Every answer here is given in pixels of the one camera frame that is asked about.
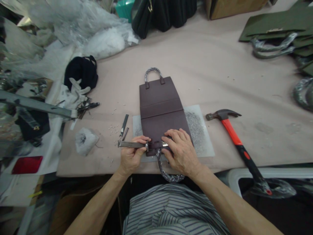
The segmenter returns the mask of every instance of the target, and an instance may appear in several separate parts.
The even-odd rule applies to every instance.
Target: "hammer head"
[[[228,115],[231,115],[234,117],[241,116],[241,114],[236,113],[230,109],[220,109],[213,114],[207,114],[205,117],[208,121],[210,121],[214,118],[218,118],[221,121],[221,120],[228,119]]]

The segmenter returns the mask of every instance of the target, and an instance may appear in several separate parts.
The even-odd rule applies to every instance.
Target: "white cutting board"
[[[198,157],[214,157],[214,149],[210,140],[209,133],[203,119],[200,106],[193,105],[184,107],[188,127],[191,133],[193,145],[195,147]],[[140,115],[133,116],[133,136],[142,135],[141,118]],[[161,155],[161,160],[165,161],[164,155]],[[145,154],[141,158],[141,162],[156,162],[157,157],[147,157]]]

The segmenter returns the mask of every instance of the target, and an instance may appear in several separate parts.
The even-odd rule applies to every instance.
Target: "red object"
[[[42,156],[19,158],[12,169],[13,175],[34,174],[38,172]]]
[[[247,159],[250,160],[250,156],[249,156],[249,154],[246,151],[244,151],[244,155],[246,156]]]
[[[269,189],[267,189],[266,192],[267,192],[268,195],[272,195],[273,194],[272,191],[269,190]]]
[[[226,130],[228,131],[229,135],[231,136],[231,139],[234,142],[234,144],[235,145],[242,145],[242,142],[239,139],[239,137],[237,136],[235,130],[233,129],[229,119],[222,120],[221,122],[223,123],[224,127],[226,128]]]

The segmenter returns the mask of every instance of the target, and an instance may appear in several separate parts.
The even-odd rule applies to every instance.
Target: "striped shirt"
[[[164,184],[130,200],[123,234],[230,233],[204,194],[182,184]]]

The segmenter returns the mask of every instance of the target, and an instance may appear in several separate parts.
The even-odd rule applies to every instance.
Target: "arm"
[[[210,199],[231,234],[282,234],[271,222],[202,165],[190,136],[182,129],[168,130],[162,137],[174,153],[162,149],[171,167],[191,178]]]
[[[147,139],[149,138],[139,136],[133,138],[132,142],[145,144]],[[146,150],[146,148],[122,148],[121,164],[119,168],[99,192],[88,202],[64,235],[100,234],[121,188],[127,178],[139,167],[141,156]]]

